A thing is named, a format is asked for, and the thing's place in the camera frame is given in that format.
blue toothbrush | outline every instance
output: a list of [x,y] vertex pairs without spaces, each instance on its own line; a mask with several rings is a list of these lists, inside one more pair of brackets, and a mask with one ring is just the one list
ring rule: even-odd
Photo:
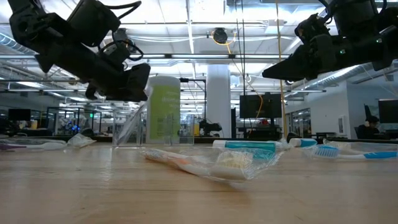
[[315,146],[308,151],[305,151],[310,157],[317,157],[322,159],[390,159],[397,158],[397,152],[370,152],[360,155],[341,155],[340,150],[331,146]]

person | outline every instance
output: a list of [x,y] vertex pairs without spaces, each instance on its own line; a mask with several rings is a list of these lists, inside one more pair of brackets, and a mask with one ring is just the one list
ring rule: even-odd
[[379,122],[379,118],[370,116],[366,119],[365,124],[358,127],[358,139],[380,139],[376,134],[379,134],[379,130],[376,128]]

black monitor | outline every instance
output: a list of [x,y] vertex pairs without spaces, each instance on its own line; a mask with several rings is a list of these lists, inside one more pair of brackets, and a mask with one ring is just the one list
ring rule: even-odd
[[[265,94],[262,96],[262,108],[259,118],[281,118],[282,103],[280,94]],[[258,95],[240,96],[239,101],[239,117],[240,118],[256,118],[261,104]]]
[[379,100],[380,123],[398,123],[398,100]]
[[9,121],[30,121],[30,109],[8,109]]

ceiling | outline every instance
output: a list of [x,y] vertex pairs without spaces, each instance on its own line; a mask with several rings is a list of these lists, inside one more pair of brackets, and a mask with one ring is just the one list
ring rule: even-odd
[[[67,19],[72,10],[76,7],[78,0],[41,0],[47,12],[55,12],[64,19]],[[128,4],[130,0],[101,0],[105,5]],[[316,0],[279,0],[279,15],[277,16],[274,1],[267,0],[240,0],[237,1],[235,9],[233,0],[142,0],[141,6],[133,13],[121,20],[122,25],[127,29],[129,37],[145,54],[228,54],[225,45],[216,44],[211,38],[211,33],[217,27],[225,28],[229,36],[230,51],[232,54],[260,54],[277,55],[279,53],[289,55],[300,45],[301,41],[295,37],[294,29],[302,20],[316,12],[321,13],[324,7]],[[0,40],[2,37],[12,38],[8,24],[8,18],[12,11],[7,0],[0,0]],[[125,10],[114,11],[120,15]],[[278,25],[280,41],[277,38]],[[331,34],[336,34],[334,22],[328,25]],[[239,42],[236,33],[239,31]],[[14,50],[9,45],[0,42],[0,54],[22,54],[20,50]],[[152,65],[151,75],[169,75],[175,77],[187,77],[205,79],[207,73],[206,65],[218,63],[214,60],[146,60]],[[26,78],[29,80],[40,80],[48,78],[68,79],[72,74],[53,67],[49,74],[44,74],[38,67],[35,60],[2,60],[20,68],[21,70],[10,72],[3,67],[0,77],[3,79]],[[246,64],[246,73],[249,74],[248,81],[255,88],[279,89],[279,80],[262,78],[261,72],[277,63],[277,57],[272,60],[255,61]],[[231,74],[239,76],[241,70],[240,60],[236,65],[229,61]],[[240,77],[239,85],[243,87],[243,79]],[[16,88],[31,86],[13,84]],[[84,89],[86,85],[69,83],[40,83],[49,88]],[[69,93],[58,93],[62,96],[70,96]],[[82,93],[74,93],[75,97],[83,98]],[[203,98],[203,93],[182,93],[183,98]],[[231,93],[233,100],[239,98],[240,93]]]

desk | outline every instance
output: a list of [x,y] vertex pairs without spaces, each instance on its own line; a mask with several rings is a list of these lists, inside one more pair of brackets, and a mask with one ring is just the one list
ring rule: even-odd
[[109,144],[0,154],[0,223],[397,223],[394,162],[308,162],[222,184]]

